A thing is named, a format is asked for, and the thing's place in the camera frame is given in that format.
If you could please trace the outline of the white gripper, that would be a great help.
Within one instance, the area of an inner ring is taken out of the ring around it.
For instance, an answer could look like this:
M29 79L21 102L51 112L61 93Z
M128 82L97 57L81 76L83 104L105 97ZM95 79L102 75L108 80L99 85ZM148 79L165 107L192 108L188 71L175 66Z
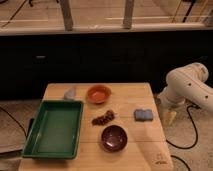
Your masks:
M170 103L167 99L159 100L159 113L162 117L165 116L165 126L170 126L174 121L177 112L173 111L174 105Z

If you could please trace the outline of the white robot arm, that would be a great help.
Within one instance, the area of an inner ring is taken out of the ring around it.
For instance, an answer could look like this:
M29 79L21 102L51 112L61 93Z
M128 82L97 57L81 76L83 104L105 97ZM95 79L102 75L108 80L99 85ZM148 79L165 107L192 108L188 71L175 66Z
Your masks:
M182 106L185 100L213 114L213 88L205 83L208 77L208 69L202 63L191 63L168 72L167 86L158 95L164 126L173 122L177 115L174 109Z

